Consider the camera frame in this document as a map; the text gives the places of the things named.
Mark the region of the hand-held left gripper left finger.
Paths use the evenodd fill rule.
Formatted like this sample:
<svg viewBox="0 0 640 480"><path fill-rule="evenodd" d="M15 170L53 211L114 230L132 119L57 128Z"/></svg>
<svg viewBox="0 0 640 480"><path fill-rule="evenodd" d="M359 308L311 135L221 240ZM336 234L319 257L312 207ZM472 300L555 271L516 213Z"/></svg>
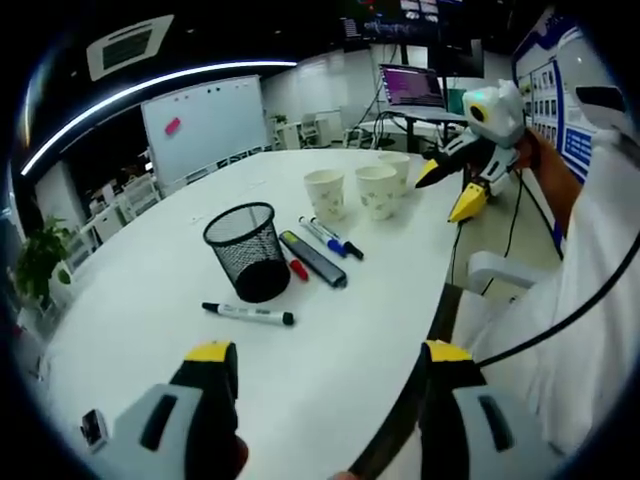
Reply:
<svg viewBox="0 0 640 480"><path fill-rule="evenodd" d="M92 469L101 479L234 479L237 398L235 343L199 345L169 382L150 387L116 418Z"/></svg>

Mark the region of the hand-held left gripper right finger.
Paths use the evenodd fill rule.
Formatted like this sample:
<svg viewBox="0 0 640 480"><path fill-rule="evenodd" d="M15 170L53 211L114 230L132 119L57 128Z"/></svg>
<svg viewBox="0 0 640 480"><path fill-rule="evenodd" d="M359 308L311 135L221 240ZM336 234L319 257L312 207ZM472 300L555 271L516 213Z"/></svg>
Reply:
<svg viewBox="0 0 640 480"><path fill-rule="evenodd" d="M471 355L439 340L419 361L423 479L549 479L561 456L519 399L489 385Z"/></svg>

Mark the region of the person's right hand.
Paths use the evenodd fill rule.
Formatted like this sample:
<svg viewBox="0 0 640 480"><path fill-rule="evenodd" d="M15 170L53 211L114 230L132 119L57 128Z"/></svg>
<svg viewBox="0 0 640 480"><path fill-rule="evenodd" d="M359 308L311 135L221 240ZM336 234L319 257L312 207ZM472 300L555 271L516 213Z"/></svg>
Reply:
<svg viewBox="0 0 640 480"><path fill-rule="evenodd" d="M541 164L540 149L540 142L535 133L526 129L522 138L516 144L518 152L516 168L520 170L528 168L532 171L537 171Z"/></svg>

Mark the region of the person's left hand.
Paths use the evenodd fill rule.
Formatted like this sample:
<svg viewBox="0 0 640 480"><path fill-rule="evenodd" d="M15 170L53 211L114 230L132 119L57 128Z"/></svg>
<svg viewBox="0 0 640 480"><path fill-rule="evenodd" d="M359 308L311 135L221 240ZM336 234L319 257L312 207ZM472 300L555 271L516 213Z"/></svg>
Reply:
<svg viewBox="0 0 640 480"><path fill-rule="evenodd" d="M249 457L249 449L246 442L239 436L235 436L233 479L237 479Z"/></svg>

